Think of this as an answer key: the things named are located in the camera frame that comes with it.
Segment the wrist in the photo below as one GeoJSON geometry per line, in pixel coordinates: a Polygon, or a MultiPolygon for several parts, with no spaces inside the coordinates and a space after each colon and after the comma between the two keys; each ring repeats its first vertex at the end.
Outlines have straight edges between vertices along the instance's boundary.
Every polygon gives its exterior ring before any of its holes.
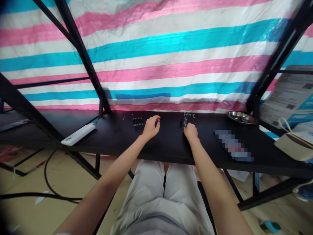
{"type": "Polygon", "coordinates": [[[198,137],[188,139],[189,144],[198,144],[201,143],[198,137]]]}
{"type": "Polygon", "coordinates": [[[142,141],[144,143],[147,143],[150,140],[150,138],[145,136],[144,134],[141,134],[141,135],[138,136],[137,140],[140,140],[140,141],[142,141]]]}

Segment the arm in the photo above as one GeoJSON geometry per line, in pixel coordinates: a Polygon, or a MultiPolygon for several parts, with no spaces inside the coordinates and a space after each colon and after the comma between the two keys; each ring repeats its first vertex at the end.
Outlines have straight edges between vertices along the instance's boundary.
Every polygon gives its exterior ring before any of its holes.
{"type": "Polygon", "coordinates": [[[218,169],[202,147],[195,125],[184,127],[219,235],[253,235],[218,169]]]}
{"type": "Polygon", "coordinates": [[[113,162],[54,234],[92,234],[131,165],[144,145],[159,132],[159,129],[160,117],[149,118],[142,135],[113,162]]]}

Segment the smartphone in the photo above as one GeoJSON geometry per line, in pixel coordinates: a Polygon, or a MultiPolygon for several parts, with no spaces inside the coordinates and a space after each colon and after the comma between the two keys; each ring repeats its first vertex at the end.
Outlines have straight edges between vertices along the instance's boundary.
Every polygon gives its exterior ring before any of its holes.
{"type": "Polygon", "coordinates": [[[23,125],[23,124],[26,124],[26,123],[29,123],[29,122],[30,121],[28,119],[24,119],[24,120],[20,120],[18,122],[14,122],[14,123],[5,125],[3,127],[0,127],[0,132],[12,129],[14,127],[17,127],[17,126],[20,126],[20,125],[23,125]]]}
{"type": "Polygon", "coordinates": [[[215,139],[218,140],[232,159],[240,162],[254,161],[254,157],[252,157],[248,149],[245,148],[245,144],[241,143],[241,141],[231,133],[231,130],[215,130],[214,134],[215,139]]]}

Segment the person's left hand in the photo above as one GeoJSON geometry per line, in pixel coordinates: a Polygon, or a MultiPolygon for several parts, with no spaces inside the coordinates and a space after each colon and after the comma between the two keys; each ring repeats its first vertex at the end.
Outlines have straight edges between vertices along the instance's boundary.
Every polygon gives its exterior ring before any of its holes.
{"type": "Polygon", "coordinates": [[[156,136],[156,134],[160,130],[160,116],[155,115],[146,121],[146,125],[144,126],[144,130],[142,136],[149,141],[152,137],[156,136]]]}

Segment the black table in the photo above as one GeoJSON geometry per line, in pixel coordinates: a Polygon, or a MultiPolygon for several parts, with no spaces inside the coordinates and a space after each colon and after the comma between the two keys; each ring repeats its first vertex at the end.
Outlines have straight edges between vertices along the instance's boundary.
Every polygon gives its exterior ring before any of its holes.
{"type": "MultiPolygon", "coordinates": [[[[64,136],[78,130],[97,116],[93,110],[40,110],[51,124],[64,136]]],[[[239,208],[260,205],[284,196],[301,183],[313,178],[313,167],[304,162],[291,159],[274,146],[274,140],[259,130],[258,125],[243,126],[230,120],[225,114],[186,113],[189,122],[196,125],[198,136],[205,150],[218,168],[285,175],[291,178],[263,192],[253,186],[253,196],[242,200],[231,177],[228,179],[240,201],[239,208]],[[236,162],[215,139],[215,130],[231,130],[254,157],[254,162],[236,162]]],[[[183,134],[184,113],[177,112],[139,112],[114,111],[106,114],[96,124],[96,129],[81,139],[74,146],[66,146],[71,156],[90,174],[98,178],[97,169],[84,160],[78,152],[119,156],[142,133],[144,125],[134,126],[133,118],[143,119],[161,116],[159,133],[142,149],[138,158],[194,165],[191,149],[183,134]]],[[[23,119],[15,111],[0,115],[0,125],[23,119]]],[[[60,146],[54,143],[34,124],[25,124],[15,129],[0,133],[0,141],[7,144],[38,146],[47,148],[60,146]]]]}

